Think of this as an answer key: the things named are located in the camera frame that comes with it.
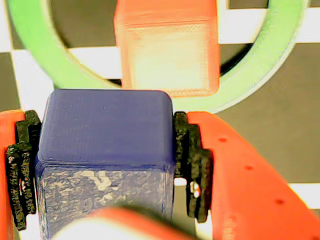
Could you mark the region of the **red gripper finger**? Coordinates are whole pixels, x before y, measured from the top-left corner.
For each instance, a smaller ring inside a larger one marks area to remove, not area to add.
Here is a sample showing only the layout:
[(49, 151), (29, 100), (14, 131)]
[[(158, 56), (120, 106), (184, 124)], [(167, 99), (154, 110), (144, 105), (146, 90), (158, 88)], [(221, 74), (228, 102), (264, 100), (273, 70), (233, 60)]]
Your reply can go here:
[(211, 219), (215, 240), (317, 240), (320, 220), (284, 178), (218, 116), (173, 116), (175, 177), (186, 180), (186, 210)]
[(15, 240), (37, 212), (35, 158), (42, 123), (34, 110), (0, 113), (0, 238)]

